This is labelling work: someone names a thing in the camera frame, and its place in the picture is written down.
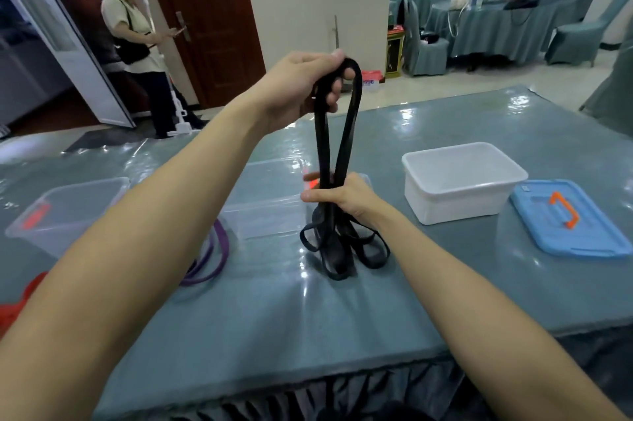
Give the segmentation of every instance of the brown door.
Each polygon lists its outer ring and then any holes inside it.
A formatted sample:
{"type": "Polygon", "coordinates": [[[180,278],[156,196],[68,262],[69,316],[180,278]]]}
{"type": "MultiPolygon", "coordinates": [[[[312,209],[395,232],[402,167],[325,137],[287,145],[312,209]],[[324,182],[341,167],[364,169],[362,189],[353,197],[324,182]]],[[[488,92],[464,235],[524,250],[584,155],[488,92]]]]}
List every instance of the brown door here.
{"type": "Polygon", "coordinates": [[[266,72],[251,0],[159,0],[167,22],[186,23],[178,51],[202,107],[227,104],[266,72]]]}

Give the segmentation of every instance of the white door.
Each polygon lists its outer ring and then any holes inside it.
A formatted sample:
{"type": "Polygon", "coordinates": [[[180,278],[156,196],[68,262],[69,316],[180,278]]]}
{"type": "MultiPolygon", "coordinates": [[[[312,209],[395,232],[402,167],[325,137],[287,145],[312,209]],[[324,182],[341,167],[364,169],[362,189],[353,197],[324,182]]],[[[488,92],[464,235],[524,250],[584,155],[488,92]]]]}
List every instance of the white door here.
{"type": "Polygon", "coordinates": [[[130,113],[92,53],[76,33],[58,0],[16,0],[51,50],[96,118],[106,124],[133,128],[130,113]]]}

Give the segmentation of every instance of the left hand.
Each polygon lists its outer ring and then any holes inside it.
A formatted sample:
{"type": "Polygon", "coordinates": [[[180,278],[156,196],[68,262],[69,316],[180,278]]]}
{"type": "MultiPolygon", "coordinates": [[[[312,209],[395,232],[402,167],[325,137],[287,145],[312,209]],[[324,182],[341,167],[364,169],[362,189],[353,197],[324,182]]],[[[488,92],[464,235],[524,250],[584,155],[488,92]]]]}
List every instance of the left hand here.
{"type": "MultiPolygon", "coordinates": [[[[340,49],[332,54],[292,52],[231,104],[248,104],[248,108],[255,110],[263,121],[266,133],[285,128],[305,114],[314,112],[311,97],[314,84],[336,70],[344,59],[345,54],[340,49]]],[[[344,76],[353,79],[354,72],[347,69],[344,76]]],[[[332,92],[327,96],[330,113],[336,113],[342,88],[341,79],[332,85],[332,92]]]]}

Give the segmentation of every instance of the purple resistance band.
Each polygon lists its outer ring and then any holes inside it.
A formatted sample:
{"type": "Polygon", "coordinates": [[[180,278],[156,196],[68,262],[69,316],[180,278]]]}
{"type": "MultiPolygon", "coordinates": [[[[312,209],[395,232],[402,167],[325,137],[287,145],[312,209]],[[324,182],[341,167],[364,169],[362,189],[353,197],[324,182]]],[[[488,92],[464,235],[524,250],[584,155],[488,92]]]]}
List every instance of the purple resistance band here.
{"type": "Polygon", "coordinates": [[[209,248],[206,250],[204,256],[200,261],[195,260],[194,263],[187,271],[185,278],[180,282],[181,286],[195,286],[196,284],[204,283],[216,278],[224,269],[226,265],[226,260],[228,259],[228,236],[226,235],[226,231],[224,230],[224,226],[220,223],[219,220],[216,220],[213,224],[213,228],[215,229],[215,233],[218,236],[218,242],[220,243],[220,249],[222,250],[222,259],[220,260],[220,264],[213,272],[203,278],[195,279],[196,275],[202,271],[202,268],[209,262],[211,259],[211,255],[213,254],[213,230],[209,233],[209,248]]]}

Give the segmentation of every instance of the woman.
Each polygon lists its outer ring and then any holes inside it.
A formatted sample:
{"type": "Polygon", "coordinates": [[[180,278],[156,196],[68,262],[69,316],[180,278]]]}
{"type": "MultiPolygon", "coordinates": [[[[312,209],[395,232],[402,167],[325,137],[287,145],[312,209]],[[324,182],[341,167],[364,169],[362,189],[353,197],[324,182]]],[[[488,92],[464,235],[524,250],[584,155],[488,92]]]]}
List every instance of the woman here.
{"type": "MultiPolygon", "coordinates": [[[[259,140],[311,111],[314,83],[343,59],[340,50],[282,59],[73,244],[0,343],[2,419],[90,417],[116,364],[178,288],[259,140]]],[[[335,81],[327,97],[330,111],[341,86],[335,81]]],[[[359,176],[301,196],[335,202],[380,231],[455,359],[500,418],[626,419],[547,331],[359,176]]]]}
{"type": "MultiPolygon", "coordinates": [[[[103,0],[101,15],[107,28],[115,37],[117,52],[138,84],[149,97],[149,109],[156,129],[156,137],[166,138],[175,129],[175,109],[165,64],[157,46],[178,34],[175,28],[167,33],[154,33],[147,18],[137,8],[137,0],[103,0]]],[[[202,129],[201,121],[187,105],[181,93],[173,88],[183,109],[187,111],[185,121],[194,129],[202,129]]]]}

